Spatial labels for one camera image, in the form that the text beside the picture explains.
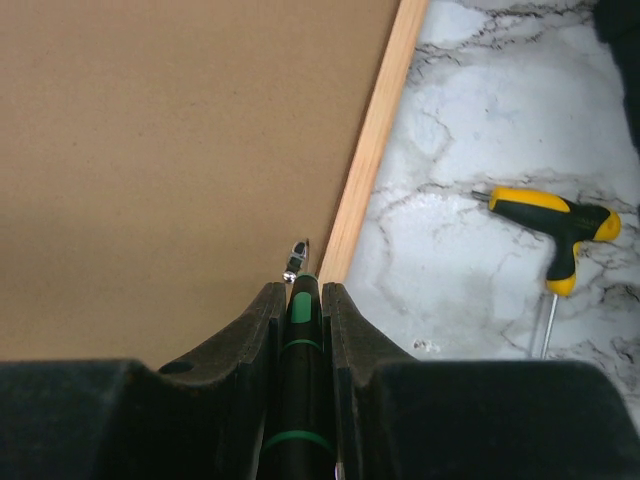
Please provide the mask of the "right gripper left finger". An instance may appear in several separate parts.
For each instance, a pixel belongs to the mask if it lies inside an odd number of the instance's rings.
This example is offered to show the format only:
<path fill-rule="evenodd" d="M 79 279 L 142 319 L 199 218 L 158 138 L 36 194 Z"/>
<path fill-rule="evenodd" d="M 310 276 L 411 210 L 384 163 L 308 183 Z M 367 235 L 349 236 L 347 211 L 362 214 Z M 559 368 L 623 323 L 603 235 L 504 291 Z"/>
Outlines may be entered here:
<path fill-rule="evenodd" d="M 285 288 L 153 370 L 135 359 L 1 366 L 5 479 L 246 479 L 258 445 Z"/>

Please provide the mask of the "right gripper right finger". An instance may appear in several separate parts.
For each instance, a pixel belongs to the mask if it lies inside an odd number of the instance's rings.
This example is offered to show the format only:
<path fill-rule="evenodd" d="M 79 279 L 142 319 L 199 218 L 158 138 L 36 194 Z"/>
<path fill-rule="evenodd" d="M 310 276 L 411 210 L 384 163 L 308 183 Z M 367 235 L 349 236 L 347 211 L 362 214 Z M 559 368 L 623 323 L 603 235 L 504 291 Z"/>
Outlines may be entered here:
<path fill-rule="evenodd" d="M 322 292 L 343 479 L 635 479 L 639 436 L 579 361 L 419 361 L 346 288 Z"/>

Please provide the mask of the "green black precision screwdriver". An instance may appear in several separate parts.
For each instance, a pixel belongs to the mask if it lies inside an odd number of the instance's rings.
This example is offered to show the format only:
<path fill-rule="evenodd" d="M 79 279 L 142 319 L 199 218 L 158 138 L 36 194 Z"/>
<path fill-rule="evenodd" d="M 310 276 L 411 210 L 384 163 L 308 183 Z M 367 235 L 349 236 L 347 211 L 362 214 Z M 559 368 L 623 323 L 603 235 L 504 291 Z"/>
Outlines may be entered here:
<path fill-rule="evenodd" d="M 257 477 L 333 479 L 335 437 L 331 358 L 318 281 L 301 274 L 293 284 L 283 323 Z"/>

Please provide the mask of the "red wooden photo frame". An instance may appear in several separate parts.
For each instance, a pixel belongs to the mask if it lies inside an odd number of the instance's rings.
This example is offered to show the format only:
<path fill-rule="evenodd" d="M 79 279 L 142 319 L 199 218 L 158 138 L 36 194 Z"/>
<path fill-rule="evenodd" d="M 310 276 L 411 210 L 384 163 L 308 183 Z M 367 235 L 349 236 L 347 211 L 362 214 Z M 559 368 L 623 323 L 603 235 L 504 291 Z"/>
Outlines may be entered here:
<path fill-rule="evenodd" d="M 152 367 L 350 262 L 422 1 L 5 1 L 1 356 Z"/>

